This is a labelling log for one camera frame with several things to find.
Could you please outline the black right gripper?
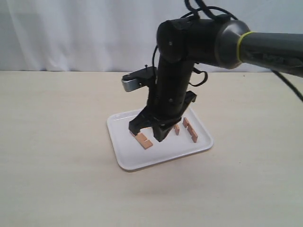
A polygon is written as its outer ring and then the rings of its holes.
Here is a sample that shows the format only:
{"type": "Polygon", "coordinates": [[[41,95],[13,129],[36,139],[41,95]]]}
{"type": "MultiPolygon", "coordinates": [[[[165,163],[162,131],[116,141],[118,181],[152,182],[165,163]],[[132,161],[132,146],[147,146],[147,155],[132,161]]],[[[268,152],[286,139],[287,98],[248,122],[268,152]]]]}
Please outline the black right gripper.
{"type": "Polygon", "coordinates": [[[182,115],[189,107],[191,102],[195,102],[197,95],[192,91],[187,91],[185,99],[181,105],[181,110],[169,115],[163,109],[159,111],[152,110],[151,107],[145,106],[139,114],[129,122],[129,131],[137,135],[141,129],[151,127],[153,136],[158,142],[162,142],[172,128],[181,121],[182,115]]]}

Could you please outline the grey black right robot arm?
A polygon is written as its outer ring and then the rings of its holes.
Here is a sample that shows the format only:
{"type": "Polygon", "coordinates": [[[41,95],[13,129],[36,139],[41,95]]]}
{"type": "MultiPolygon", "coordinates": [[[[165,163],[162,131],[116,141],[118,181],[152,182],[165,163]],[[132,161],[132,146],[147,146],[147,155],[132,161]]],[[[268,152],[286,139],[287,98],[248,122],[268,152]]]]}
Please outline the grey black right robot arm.
{"type": "Polygon", "coordinates": [[[151,127],[163,141],[196,95],[188,90],[195,64],[234,69],[242,63],[295,76],[303,74],[301,34],[255,33],[239,20],[181,18],[161,23],[157,30],[160,52],[157,67],[124,75],[126,91],[148,87],[147,104],[129,123],[138,134],[151,127]]]}

